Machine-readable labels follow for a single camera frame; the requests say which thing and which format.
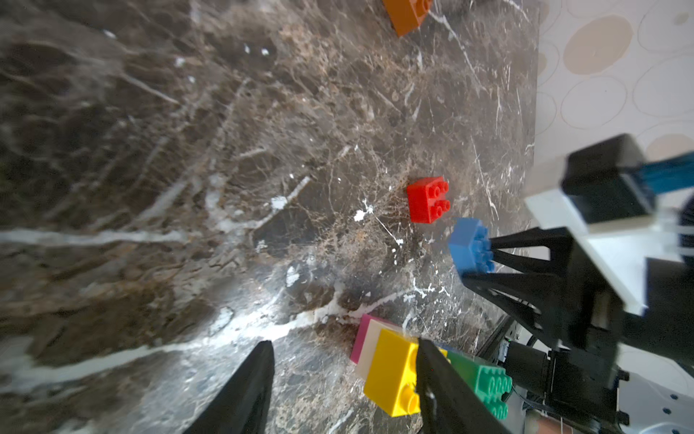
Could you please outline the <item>pink lego brick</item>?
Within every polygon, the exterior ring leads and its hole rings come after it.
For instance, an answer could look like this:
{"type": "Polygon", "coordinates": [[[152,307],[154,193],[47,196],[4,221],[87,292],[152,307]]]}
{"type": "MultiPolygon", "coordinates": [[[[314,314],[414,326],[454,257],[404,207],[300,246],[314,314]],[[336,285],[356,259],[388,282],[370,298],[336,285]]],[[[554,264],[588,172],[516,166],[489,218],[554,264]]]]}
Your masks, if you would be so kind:
{"type": "Polygon", "coordinates": [[[361,316],[359,328],[350,356],[350,360],[353,363],[359,363],[359,360],[361,358],[361,351],[363,350],[363,345],[366,339],[366,334],[368,332],[370,323],[372,323],[373,321],[375,321],[377,324],[383,324],[383,321],[380,318],[376,318],[375,316],[371,316],[369,314],[364,314],[361,316]]]}

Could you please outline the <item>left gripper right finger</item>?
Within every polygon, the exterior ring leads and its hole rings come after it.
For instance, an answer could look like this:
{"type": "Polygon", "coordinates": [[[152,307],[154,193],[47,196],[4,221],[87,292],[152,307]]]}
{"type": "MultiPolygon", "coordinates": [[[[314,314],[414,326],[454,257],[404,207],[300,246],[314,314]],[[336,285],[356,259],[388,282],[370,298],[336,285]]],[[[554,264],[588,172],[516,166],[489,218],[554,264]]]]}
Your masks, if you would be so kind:
{"type": "Polygon", "coordinates": [[[435,344],[419,339],[416,392],[422,433],[506,433],[435,344]]]}

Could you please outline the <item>yellow lego brick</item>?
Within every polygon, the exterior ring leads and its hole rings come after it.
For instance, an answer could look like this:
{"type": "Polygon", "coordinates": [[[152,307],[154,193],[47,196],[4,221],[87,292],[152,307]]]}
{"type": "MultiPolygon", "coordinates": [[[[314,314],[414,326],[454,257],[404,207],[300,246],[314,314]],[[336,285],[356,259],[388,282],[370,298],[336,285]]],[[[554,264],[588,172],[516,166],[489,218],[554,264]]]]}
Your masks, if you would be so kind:
{"type": "Polygon", "coordinates": [[[420,413],[415,338],[383,330],[377,341],[364,394],[390,417],[420,413]]]}

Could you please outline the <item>orange lego brick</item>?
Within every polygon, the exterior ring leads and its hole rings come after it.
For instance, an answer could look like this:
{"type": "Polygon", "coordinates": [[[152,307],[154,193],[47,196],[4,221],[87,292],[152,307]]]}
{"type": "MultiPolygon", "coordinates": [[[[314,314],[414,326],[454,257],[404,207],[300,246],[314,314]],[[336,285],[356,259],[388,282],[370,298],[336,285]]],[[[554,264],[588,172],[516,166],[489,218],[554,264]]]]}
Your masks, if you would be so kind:
{"type": "Polygon", "coordinates": [[[419,29],[427,17],[432,0],[383,0],[397,36],[419,29]]]}

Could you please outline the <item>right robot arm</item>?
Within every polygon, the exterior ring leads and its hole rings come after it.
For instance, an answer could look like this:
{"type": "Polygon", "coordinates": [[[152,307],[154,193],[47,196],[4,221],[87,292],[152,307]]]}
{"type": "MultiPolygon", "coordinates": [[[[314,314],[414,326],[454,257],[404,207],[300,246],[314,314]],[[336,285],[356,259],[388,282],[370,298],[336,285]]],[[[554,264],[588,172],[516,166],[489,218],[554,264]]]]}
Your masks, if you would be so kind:
{"type": "Polygon", "coordinates": [[[692,370],[689,264],[647,259],[647,305],[638,315],[564,228],[491,238],[479,220],[463,219],[448,248],[463,284],[544,344],[512,343],[504,360],[538,409],[587,433],[692,432],[692,398],[617,361],[629,345],[692,370]]]}

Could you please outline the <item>red lego brick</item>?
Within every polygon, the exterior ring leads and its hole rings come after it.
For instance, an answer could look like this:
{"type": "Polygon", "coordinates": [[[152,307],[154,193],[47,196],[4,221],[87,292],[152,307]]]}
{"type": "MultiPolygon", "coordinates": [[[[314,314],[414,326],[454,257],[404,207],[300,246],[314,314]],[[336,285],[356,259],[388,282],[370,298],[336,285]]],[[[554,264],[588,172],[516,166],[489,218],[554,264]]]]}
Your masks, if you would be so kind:
{"type": "Polygon", "coordinates": [[[407,187],[410,220],[415,224],[433,224],[451,209],[446,200],[449,190],[444,177],[427,177],[407,187]]]}

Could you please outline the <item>green lego brick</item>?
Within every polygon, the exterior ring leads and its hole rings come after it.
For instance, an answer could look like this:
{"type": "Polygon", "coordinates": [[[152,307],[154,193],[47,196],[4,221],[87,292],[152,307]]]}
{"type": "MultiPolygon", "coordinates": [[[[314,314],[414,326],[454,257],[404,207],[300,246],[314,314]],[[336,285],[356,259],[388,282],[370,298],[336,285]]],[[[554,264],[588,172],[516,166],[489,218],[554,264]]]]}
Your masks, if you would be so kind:
{"type": "Polygon", "coordinates": [[[506,374],[506,370],[498,365],[489,365],[483,359],[456,352],[449,352],[446,357],[491,414],[499,421],[506,420],[509,409],[502,396],[513,388],[513,379],[506,374]]]}

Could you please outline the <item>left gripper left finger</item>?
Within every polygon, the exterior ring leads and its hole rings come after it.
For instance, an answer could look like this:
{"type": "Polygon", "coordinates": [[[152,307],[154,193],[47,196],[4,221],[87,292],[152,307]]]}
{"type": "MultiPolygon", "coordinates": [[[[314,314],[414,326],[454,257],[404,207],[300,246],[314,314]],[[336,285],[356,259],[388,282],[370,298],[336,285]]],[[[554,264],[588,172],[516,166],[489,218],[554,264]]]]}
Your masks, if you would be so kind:
{"type": "Polygon", "coordinates": [[[274,374],[274,347],[261,341],[184,433],[264,433],[274,374]]]}

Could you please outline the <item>long blue lego brick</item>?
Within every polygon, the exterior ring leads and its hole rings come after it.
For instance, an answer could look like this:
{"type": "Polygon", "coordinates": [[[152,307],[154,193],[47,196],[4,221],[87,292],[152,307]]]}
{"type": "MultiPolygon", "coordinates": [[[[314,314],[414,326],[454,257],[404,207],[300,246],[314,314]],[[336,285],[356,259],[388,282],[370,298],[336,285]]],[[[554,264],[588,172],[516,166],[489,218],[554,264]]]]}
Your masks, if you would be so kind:
{"type": "Polygon", "coordinates": [[[457,220],[448,248],[459,276],[493,273],[493,252],[488,229],[475,218],[457,220]]]}

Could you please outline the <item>white lego brick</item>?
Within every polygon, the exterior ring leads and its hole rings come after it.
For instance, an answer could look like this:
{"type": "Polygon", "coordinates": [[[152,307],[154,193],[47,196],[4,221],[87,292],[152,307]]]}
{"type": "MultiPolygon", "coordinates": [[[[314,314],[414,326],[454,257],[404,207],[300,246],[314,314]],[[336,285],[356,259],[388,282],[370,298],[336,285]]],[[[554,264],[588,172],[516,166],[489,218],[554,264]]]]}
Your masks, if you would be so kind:
{"type": "Polygon", "coordinates": [[[377,324],[375,321],[370,323],[363,345],[363,350],[361,351],[361,358],[359,363],[356,363],[355,367],[356,374],[364,381],[366,381],[368,378],[374,352],[378,344],[381,331],[383,330],[390,330],[400,334],[403,332],[401,327],[397,327],[396,325],[393,325],[387,321],[383,321],[383,324],[377,324]]]}

